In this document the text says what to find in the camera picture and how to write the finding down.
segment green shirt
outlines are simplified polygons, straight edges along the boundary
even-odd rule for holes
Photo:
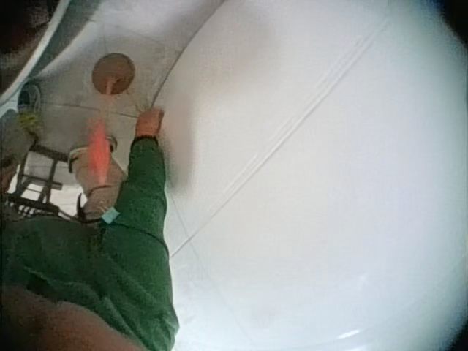
[[[98,228],[53,217],[2,229],[3,284],[97,313],[149,350],[171,350],[178,321],[163,237],[165,166],[155,140],[132,145],[115,209]]]

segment red object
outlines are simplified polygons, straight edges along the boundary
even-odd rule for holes
[[[103,118],[97,121],[94,130],[91,131],[88,156],[91,172],[96,177],[98,185],[105,185],[110,166],[110,145],[106,137]]]

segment tile grout line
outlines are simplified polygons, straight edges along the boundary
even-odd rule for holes
[[[107,46],[107,39],[105,37],[105,23],[103,21],[99,22],[101,24],[101,36],[102,36],[102,41],[104,42],[104,54],[108,55],[109,54],[109,47]]]
[[[210,275],[208,274],[206,268],[203,266],[202,264],[202,261],[200,259],[200,256],[197,252],[197,250],[195,250],[195,248],[193,247],[193,244],[190,243],[190,245],[192,246],[192,250],[194,252],[194,255],[195,257],[197,258],[197,261],[198,263],[200,264],[200,267],[202,268],[203,272],[205,273],[206,277],[210,280],[210,282],[213,284],[215,290],[217,291],[219,297],[221,298],[222,302],[225,304],[225,306],[227,307],[227,309],[229,310],[229,312],[231,313],[231,316],[233,317],[234,321],[235,321],[235,324],[237,324],[237,326],[239,327],[239,329],[241,330],[242,334],[247,338],[247,340],[250,341],[250,343],[252,344],[252,346],[254,345],[254,341],[253,339],[250,337],[250,335],[247,333],[247,330],[245,329],[244,326],[242,326],[241,324],[241,321],[237,318],[237,316],[235,315],[234,313],[234,309],[230,306],[230,304],[227,303],[227,299],[223,296],[222,292],[221,292],[221,289],[219,288],[218,284],[213,280],[213,278],[210,277]]]
[[[323,87],[313,97],[313,103],[311,103],[310,106],[308,106],[305,111],[299,115],[300,117],[291,118],[286,122],[284,128],[285,133],[277,135],[273,139],[273,145],[269,148],[265,148],[267,151],[255,155],[251,162],[244,168],[244,170],[241,171],[242,174],[236,177],[231,185],[228,186],[227,190],[224,191],[220,199],[217,200],[214,205],[210,206],[210,210],[208,211],[210,214],[207,215],[204,220],[199,222],[198,228],[193,231],[188,241],[191,241],[211,221],[211,219],[213,219],[213,217],[216,216],[228,202],[230,202],[233,196],[244,187],[246,182],[255,175],[265,162],[275,154],[281,145],[283,145],[284,141],[287,140],[288,137],[291,136],[291,134],[307,119],[306,117],[310,114],[310,111],[315,110],[320,105],[320,103],[330,94],[336,84],[346,75],[349,68],[359,60],[362,53],[371,47],[377,35],[383,31],[387,24],[388,18],[384,18],[378,24],[372,26],[373,30],[359,39],[353,45],[355,48],[344,55],[344,57],[336,63],[334,69],[330,71],[330,77],[324,80]]]
[[[127,28],[127,27],[120,26],[120,25],[114,24],[114,23],[110,23],[108,20],[100,19],[100,20],[93,20],[93,21],[95,23],[102,23],[103,25],[106,25],[106,26],[109,26],[109,27],[115,27],[115,28],[117,28],[117,29],[119,29],[121,31],[128,31],[129,33],[134,34],[137,37],[141,37],[144,40],[148,40],[149,42],[152,42],[154,44],[163,45],[163,46],[165,46],[165,47],[167,47],[167,48],[169,48],[171,50],[174,50],[174,51],[182,52],[184,50],[184,49],[178,49],[178,48],[172,46],[171,44],[163,44],[161,40],[155,40],[155,39],[153,39],[151,37],[147,37],[146,35],[138,33],[137,31],[133,31],[133,30]]]
[[[95,112],[99,112],[100,109],[97,108],[97,107],[89,107],[89,106],[81,106],[81,105],[74,105],[74,104],[56,104],[56,103],[53,103],[53,102],[47,102],[47,101],[42,101],[42,104],[44,105],[48,105],[48,106],[56,106],[56,107],[73,107],[73,108],[82,108],[84,110],[93,110]],[[120,112],[113,112],[113,111],[108,111],[110,114],[113,114],[113,115],[119,115],[119,116],[123,116],[123,117],[127,117],[127,118],[132,118],[132,119],[136,119],[137,116],[134,116],[134,115],[129,115],[127,113],[120,113]]]
[[[187,232],[187,229],[186,229],[186,225],[185,225],[184,221],[182,220],[182,216],[180,214],[178,206],[177,206],[177,204],[176,204],[176,202],[174,200],[174,197],[168,192],[167,192],[167,197],[170,199],[171,203],[174,205],[175,214],[177,216],[177,219],[181,223],[182,229],[184,230],[184,234],[185,234],[185,241],[181,245],[179,245],[179,247],[177,249],[174,250],[174,253],[170,254],[169,258],[172,258],[189,241],[189,235],[188,235],[188,232]]]

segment hand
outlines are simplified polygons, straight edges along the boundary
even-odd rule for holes
[[[158,107],[141,113],[137,118],[135,126],[135,137],[149,136],[157,137],[161,130],[161,122],[164,117],[164,111]]]

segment brown circular disc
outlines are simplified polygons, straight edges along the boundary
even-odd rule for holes
[[[93,69],[93,84],[97,91],[106,94],[107,80],[114,77],[116,82],[111,94],[126,91],[135,77],[135,66],[132,60],[122,53],[110,53],[96,63]]]

